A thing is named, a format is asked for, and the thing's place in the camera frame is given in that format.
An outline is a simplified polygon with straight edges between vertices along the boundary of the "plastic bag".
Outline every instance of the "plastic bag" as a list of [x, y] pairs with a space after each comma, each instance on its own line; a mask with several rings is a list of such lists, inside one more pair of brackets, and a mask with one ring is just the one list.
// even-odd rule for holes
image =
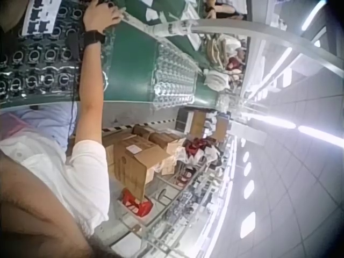
[[217, 160], [219, 154], [220, 152], [214, 146], [211, 146], [211, 148], [205, 147], [204, 149], [204, 156], [206, 157], [207, 163]]

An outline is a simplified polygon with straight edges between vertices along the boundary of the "white shirt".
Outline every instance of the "white shirt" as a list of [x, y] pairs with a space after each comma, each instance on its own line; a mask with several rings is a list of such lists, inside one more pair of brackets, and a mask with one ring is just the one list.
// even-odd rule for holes
[[91, 140], [78, 142], [71, 158], [56, 141], [24, 129], [0, 142], [1, 150], [41, 179], [86, 233], [108, 220], [109, 175], [105, 148]]

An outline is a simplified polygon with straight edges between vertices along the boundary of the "black watch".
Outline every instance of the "black watch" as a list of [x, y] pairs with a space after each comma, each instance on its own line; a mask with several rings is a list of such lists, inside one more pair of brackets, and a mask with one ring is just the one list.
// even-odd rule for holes
[[100, 42], [105, 43], [105, 35], [101, 34], [99, 31], [86, 31], [84, 34], [84, 48], [88, 45]]

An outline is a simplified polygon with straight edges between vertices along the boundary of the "cable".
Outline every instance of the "cable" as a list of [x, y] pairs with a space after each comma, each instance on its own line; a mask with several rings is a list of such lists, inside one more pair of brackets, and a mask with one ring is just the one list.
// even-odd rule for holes
[[74, 114], [74, 102], [75, 102], [75, 89], [76, 88], [76, 77], [73, 78], [73, 86], [72, 86], [72, 94], [71, 94], [71, 114], [70, 114], [70, 122], [69, 122], [69, 129], [68, 129], [68, 138], [71, 136], [71, 124], [73, 123], [73, 114]]

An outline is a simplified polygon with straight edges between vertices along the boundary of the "workbench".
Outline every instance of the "workbench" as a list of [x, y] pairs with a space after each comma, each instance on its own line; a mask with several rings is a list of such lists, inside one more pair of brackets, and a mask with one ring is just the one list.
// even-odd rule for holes
[[[199, 5], [197, 11], [202, 13], [203, 1], [199, 0], [199, 2], [201, 5]], [[126, 6], [127, 13], [145, 24], [154, 25], [161, 22], [159, 19], [146, 21], [148, 6], [140, 0], [117, 0], [117, 4], [120, 8]], [[154, 0], [151, 8], [158, 13], [163, 12], [166, 20], [172, 22], [175, 17], [181, 18], [185, 5], [185, 0], [174, 0], [173, 3], [168, 0]], [[205, 55], [193, 49], [187, 36], [169, 37], [168, 40], [191, 56], [199, 63], [200, 67], [209, 67]], [[116, 27], [116, 38], [108, 74], [109, 85], [104, 93], [106, 102], [149, 103], [153, 100], [152, 74], [157, 58], [158, 44], [156, 39], [126, 22], [121, 22]], [[199, 74], [193, 105], [214, 108], [218, 93], [205, 86], [203, 82], [204, 77]], [[4, 103], [1, 107], [8, 108], [70, 100], [71, 96], [38, 96], [17, 103]]]

